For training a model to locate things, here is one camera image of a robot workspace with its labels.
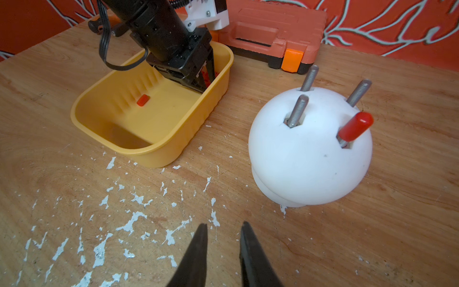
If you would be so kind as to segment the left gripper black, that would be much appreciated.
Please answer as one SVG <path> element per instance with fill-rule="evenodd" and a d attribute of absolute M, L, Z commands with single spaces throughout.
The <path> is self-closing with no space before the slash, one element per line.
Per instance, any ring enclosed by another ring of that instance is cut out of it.
<path fill-rule="evenodd" d="M 177 52 L 170 60 L 161 62 L 152 53 L 147 57 L 147 63 L 160 74 L 187 88 L 201 92 L 198 89 L 196 76 L 203 66 L 215 68 L 213 48 L 210 45 L 212 36 L 207 28 L 196 28 L 188 37 L 188 44 Z"/>

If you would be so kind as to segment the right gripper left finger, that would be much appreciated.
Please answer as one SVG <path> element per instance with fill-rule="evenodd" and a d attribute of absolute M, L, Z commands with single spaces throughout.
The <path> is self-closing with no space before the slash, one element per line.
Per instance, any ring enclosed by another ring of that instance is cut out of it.
<path fill-rule="evenodd" d="M 200 224 L 167 287 L 205 287 L 208 225 Z"/>

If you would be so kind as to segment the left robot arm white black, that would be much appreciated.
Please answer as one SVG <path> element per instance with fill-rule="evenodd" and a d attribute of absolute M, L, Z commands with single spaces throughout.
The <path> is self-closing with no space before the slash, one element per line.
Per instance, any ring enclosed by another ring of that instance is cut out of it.
<path fill-rule="evenodd" d="M 200 93 L 208 87 L 202 69 L 207 71 L 208 81 L 216 78 L 208 28 L 187 30 L 169 1 L 98 1 L 98 9 L 103 26 L 99 56 L 110 69 L 128 71 L 146 62 L 163 77 Z M 108 62 L 112 34 L 108 9 L 127 25 L 131 37 L 144 48 L 144 55 L 135 63 L 119 66 Z"/>

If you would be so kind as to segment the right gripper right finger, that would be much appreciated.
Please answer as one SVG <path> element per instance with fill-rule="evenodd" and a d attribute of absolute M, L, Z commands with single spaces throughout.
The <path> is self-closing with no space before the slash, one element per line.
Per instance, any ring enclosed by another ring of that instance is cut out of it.
<path fill-rule="evenodd" d="M 240 232 L 240 265 L 243 287 L 282 287 L 251 225 L 245 221 Z"/>

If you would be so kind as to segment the red screw protection sleeve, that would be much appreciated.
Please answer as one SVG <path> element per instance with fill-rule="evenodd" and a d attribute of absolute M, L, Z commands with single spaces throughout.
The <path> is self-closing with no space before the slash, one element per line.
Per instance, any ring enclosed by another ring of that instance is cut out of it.
<path fill-rule="evenodd" d="M 337 138 L 340 142 L 352 142 L 373 124 L 374 118 L 369 112 L 359 112 L 339 129 Z"/>

